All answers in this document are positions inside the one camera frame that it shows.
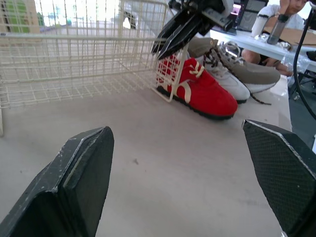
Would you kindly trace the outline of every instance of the red suede shoe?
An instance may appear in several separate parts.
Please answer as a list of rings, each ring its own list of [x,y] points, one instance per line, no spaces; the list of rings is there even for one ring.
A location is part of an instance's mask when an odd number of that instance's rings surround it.
[[[163,77],[167,75],[169,78],[172,75],[175,79],[178,65],[179,60],[172,56],[161,62],[158,80],[162,82]],[[158,86],[157,90],[170,96],[172,86],[165,83]],[[237,101],[233,96],[223,89],[194,58],[184,62],[173,98],[210,119],[230,119],[237,110]]]

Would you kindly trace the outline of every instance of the desk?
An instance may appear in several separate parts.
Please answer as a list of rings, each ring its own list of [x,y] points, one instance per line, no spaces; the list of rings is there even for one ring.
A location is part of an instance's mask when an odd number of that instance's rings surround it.
[[[244,119],[291,129],[286,78],[212,121],[151,90],[12,108],[0,138],[0,221],[29,182],[82,131],[114,134],[97,237],[277,237],[248,151]]]
[[[249,32],[244,31],[237,31],[237,35],[232,36],[225,33],[217,32],[217,31],[210,31],[211,37],[217,39],[219,41],[234,41],[238,44],[239,47],[249,49],[256,53],[260,53],[262,55],[275,58],[277,60],[282,60],[286,51],[280,47],[275,45],[270,45],[267,43],[260,42],[255,40],[253,37],[250,36]],[[301,51],[315,51],[315,48],[311,47],[302,47]],[[310,65],[307,67],[308,70],[312,72],[316,72],[316,62],[311,61]]]

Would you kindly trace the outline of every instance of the white cup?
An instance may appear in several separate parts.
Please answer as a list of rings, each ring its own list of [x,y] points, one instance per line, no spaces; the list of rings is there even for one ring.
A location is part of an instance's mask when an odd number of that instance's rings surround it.
[[[261,15],[259,14],[256,18],[255,23],[252,27],[251,37],[256,37],[261,35],[264,26],[266,25],[266,22],[268,21],[269,17],[267,15]]]

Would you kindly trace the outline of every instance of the green object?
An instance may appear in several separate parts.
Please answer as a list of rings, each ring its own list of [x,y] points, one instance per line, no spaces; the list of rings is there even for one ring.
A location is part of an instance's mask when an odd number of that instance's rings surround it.
[[[43,15],[38,12],[39,26],[44,26]]]
[[[27,9],[24,2],[22,0],[7,0],[5,8],[8,15],[11,32],[29,33],[30,28],[28,27],[26,14]]]

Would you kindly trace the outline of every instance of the sneaker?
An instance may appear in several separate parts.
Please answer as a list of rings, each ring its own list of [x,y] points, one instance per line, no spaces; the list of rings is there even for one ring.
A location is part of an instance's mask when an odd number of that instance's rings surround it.
[[[167,96],[170,96],[173,86],[164,83],[163,77],[172,74],[171,76],[175,78],[176,72],[174,68],[169,69],[169,64],[180,64],[180,62],[172,58],[164,60],[159,65],[157,90]],[[179,84],[175,86],[173,94],[175,100],[210,119],[230,119],[237,110],[237,102],[232,95],[223,89],[194,58],[184,62]]]
[[[273,87],[281,77],[273,67],[260,66],[246,62],[240,56],[240,48],[236,43],[223,42],[217,47],[221,61],[249,89],[250,93],[258,93]]]
[[[206,71],[215,78],[221,87],[227,90],[235,100],[237,100],[238,104],[245,103],[250,97],[250,92],[247,87],[212,55],[216,55],[214,49],[210,49],[208,53],[196,60],[205,67]]]

